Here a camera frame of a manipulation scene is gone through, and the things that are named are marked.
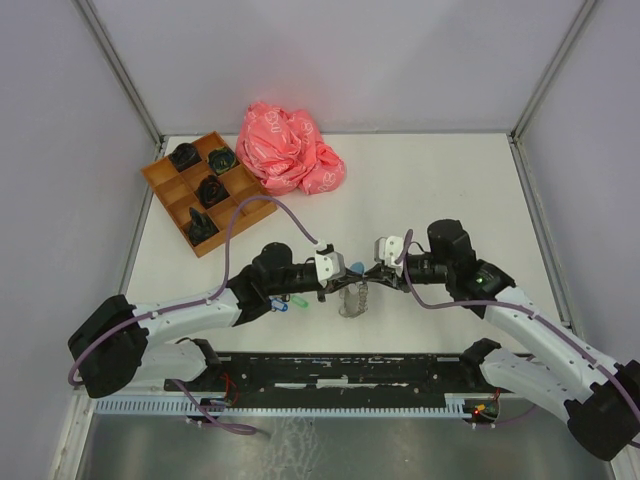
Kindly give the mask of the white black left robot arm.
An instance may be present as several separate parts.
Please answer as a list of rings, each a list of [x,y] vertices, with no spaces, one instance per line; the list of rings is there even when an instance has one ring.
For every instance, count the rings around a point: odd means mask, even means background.
[[[290,247],[273,242],[226,283],[165,303],[134,305],[122,294],[107,298],[71,335],[69,381],[93,399],[132,383],[177,379],[209,390],[221,378],[212,349],[194,334],[252,322],[270,312],[272,299],[332,293],[362,278],[332,247],[303,263]]]

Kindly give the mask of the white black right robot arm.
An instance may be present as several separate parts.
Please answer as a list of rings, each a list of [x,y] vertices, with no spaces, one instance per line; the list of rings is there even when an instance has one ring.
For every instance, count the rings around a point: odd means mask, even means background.
[[[458,368],[463,386],[481,391],[490,384],[523,397],[562,421],[600,460],[638,447],[637,361],[621,364],[548,320],[511,276],[477,257],[460,221],[433,222],[423,253],[410,253],[412,236],[379,238],[368,276],[410,294],[419,285],[442,285],[451,297],[447,307],[471,310],[533,356],[523,360],[495,341],[477,341]]]

